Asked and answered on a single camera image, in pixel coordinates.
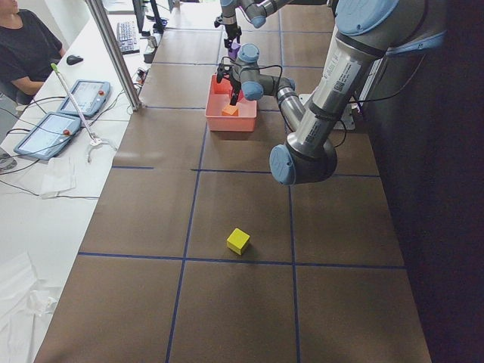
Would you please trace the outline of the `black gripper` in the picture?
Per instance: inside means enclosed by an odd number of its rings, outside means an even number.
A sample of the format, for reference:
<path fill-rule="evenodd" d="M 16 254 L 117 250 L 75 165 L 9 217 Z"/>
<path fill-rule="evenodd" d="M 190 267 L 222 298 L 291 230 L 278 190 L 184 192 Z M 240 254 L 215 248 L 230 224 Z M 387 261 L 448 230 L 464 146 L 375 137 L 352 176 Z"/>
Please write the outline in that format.
<path fill-rule="evenodd" d="M 231 94 L 230 105 L 231 106 L 236 106 L 237 103 L 238 103 L 239 94 L 240 94 L 240 91 L 241 91 L 241 83 L 238 80 L 234 79 L 234 78 L 230 78 L 229 79 L 229 82 L 230 82 L 230 85 L 231 85 L 231 90 L 230 90 L 230 94 Z"/>
<path fill-rule="evenodd" d="M 227 52 L 232 51 L 232 39 L 236 39 L 238 44 L 242 44 L 240 40 L 240 27 L 237 23 L 225 24 L 225 32 L 228 37 L 227 39 L 224 39 L 224 46 L 227 49 Z"/>

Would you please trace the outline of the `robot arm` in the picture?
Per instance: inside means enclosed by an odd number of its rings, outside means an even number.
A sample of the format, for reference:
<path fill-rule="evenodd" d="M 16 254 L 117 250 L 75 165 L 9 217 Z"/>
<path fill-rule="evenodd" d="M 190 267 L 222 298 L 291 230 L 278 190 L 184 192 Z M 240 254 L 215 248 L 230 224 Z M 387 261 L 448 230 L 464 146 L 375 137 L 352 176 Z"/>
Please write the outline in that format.
<path fill-rule="evenodd" d="M 243 92 L 248 101 L 275 97 L 293 130 L 284 144 L 271 150 L 274 179 L 294 185 L 329 178 L 337 154 L 328 136 L 372 63 L 439 47 L 445 38 L 447 7 L 446 1 L 339 1 L 324 72 L 306 103 L 291 79 L 261 73 L 254 44 L 242 45 L 228 71 L 234 91 Z"/>
<path fill-rule="evenodd" d="M 255 28 L 262 27 L 270 15 L 275 14 L 286 5 L 326 5 L 333 15 L 336 15 L 338 1 L 290 1 L 290 0 L 222 0 L 219 2 L 221 14 L 214 20 L 214 27 L 223 26 L 226 38 L 224 47 L 230 57 L 234 57 L 234 52 L 240 48 L 240 37 L 242 30 L 237 23 L 237 9 Z"/>

